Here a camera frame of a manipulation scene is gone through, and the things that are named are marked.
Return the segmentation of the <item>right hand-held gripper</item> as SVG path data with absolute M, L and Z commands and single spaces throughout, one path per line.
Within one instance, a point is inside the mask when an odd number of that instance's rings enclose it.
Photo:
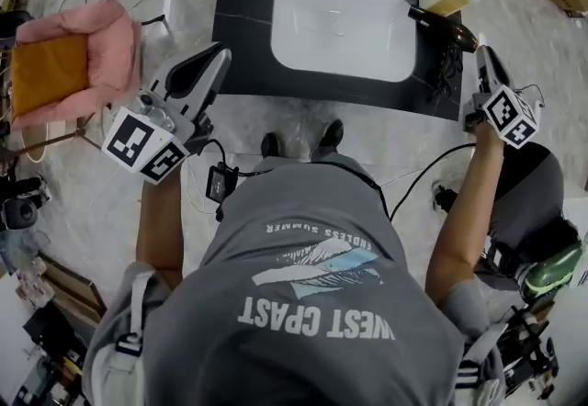
M 520 90 L 512 90 L 511 75 L 491 46 L 476 51 L 479 93 L 463 108 L 463 130 L 473 133 L 482 121 L 491 124 L 507 145 L 521 149 L 539 131 L 542 99 L 529 103 Z M 493 93 L 490 88 L 497 88 Z

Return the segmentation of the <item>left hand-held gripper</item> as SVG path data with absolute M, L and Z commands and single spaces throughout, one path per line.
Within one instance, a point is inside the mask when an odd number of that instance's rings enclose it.
M 187 157 L 202 153 L 213 126 L 206 109 L 231 66 L 231 50 L 219 42 L 180 52 L 156 70 L 149 91 L 121 107 L 102 152 L 132 174 L 159 184 Z M 164 89 L 163 98 L 154 93 Z

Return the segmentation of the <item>black hair dryer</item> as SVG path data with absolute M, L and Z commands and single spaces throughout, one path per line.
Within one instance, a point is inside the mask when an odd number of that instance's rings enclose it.
M 437 49 L 436 78 L 432 88 L 435 96 L 451 96 L 450 81 L 463 72 L 463 54 L 475 53 L 479 46 L 476 36 L 463 24 L 419 6 L 411 5 L 408 16 Z

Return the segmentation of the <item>black vanity cabinet with sink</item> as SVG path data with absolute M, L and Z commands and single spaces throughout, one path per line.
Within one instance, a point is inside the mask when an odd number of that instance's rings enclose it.
M 271 51 L 273 4 L 274 0 L 217 0 L 212 38 L 232 52 L 221 94 L 328 100 L 458 119 L 462 73 L 449 78 L 445 93 L 439 91 L 445 48 L 433 42 L 424 26 L 415 27 L 416 64 L 402 82 L 303 72 L 280 64 Z

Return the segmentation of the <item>person's left forearm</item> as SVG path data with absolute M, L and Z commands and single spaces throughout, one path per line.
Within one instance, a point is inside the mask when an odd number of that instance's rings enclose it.
M 158 185 L 143 184 L 136 243 L 136 261 L 152 267 L 172 290 L 183 279 L 181 194 L 179 167 Z

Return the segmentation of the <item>person's right forearm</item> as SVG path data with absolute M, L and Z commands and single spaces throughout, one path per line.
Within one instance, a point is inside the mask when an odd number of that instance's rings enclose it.
M 425 292 L 437 306 L 445 302 L 455 285 L 473 278 L 490 228 L 504 142 L 487 122 L 477 126 L 476 139 L 465 179 L 427 268 Z

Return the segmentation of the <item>person's left black shoe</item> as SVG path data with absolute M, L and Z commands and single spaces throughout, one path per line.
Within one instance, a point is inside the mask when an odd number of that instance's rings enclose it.
M 268 157 L 280 157 L 280 139 L 275 132 L 268 132 L 262 139 L 260 151 L 264 159 Z

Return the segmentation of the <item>person's black shoe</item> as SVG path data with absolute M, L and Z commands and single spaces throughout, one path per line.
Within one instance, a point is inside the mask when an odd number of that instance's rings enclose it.
M 268 157 L 280 157 L 280 139 L 275 132 L 268 132 L 262 139 L 260 151 L 264 159 Z
M 331 122 L 325 129 L 317 147 L 311 153 L 311 161 L 318 162 L 331 153 L 337 153 L 337 147 L 344 137 L 344 123 L 341 119 Z

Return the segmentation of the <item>black waist device box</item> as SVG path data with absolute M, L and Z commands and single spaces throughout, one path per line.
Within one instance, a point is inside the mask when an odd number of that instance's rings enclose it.
M 230 168 L 224 162 L 218 162 L 209 168 L 206 197 L 221 204 L 237 187 L 239 169 Z

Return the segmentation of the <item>orange seat cushion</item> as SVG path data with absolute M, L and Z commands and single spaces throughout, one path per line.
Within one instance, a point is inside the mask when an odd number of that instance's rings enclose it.
M 10 80 L 16 118 L 85 90 L 89 86 L 87 36 L 71 34 L 16 46 Z

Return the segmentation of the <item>person's right black shoe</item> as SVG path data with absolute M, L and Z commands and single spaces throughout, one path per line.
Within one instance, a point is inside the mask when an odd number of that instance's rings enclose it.
M 344 123 L 341 119 L 331 122 L 325 129 L 317 147 L 311 153 L 311 161 L 318 162 L 331 153 L 337 153 L 337 147 L 344 137 Z

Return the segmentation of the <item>round beige stool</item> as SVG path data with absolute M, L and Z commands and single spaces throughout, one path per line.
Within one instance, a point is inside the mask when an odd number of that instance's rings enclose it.
M 27 157 L 34 164 L 39 164 L 44 159 L 48 147 L 46 141 L 49 138 L 50 127 L 48 124 L 30 126 L 21 131 L 21 140 L 24 148 L 36 145 L 34 150 L 26 152 Z

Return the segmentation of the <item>black round device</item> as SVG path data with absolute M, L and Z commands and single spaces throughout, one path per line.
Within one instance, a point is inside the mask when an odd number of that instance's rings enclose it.
M 30 228 L 50 200 L 51 192 L 42 175 L 19 180 L 0 177 L 0 232 Z

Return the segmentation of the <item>person's grey printed t-shirt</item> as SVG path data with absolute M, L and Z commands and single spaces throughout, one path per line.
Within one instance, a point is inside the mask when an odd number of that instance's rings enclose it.
M 88 348 L 92 406 L 501 406 L 474 281 L 441 306 L 348 159 L 244 180 L 174 290 L 130 265 Z

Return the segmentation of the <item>brown wooden frame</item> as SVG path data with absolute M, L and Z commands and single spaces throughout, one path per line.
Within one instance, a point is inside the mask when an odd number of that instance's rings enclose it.
M 44 253 L 40 253 L 39 258 L 45 264 L 42 278 L 54 292 L 53 301 L 78 319 L 97 327 L 107 308 L 96 284 Z

